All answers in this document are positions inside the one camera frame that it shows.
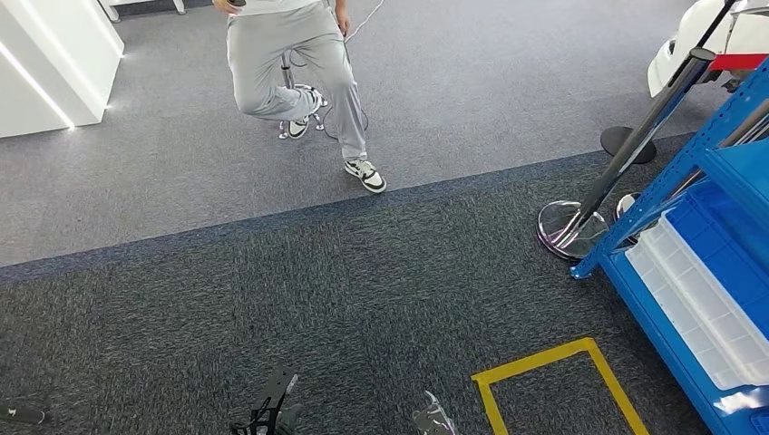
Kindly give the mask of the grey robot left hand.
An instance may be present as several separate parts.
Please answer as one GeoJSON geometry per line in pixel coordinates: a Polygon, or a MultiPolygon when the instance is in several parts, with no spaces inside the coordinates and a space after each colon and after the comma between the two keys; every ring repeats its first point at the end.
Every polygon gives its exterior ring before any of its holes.
{"type": "Polygon", "coordinates": [[[276,435],[297,435],[299,421],[304,413],[304,406],[295,404],[282,410],[276,420],[276,435]]]}

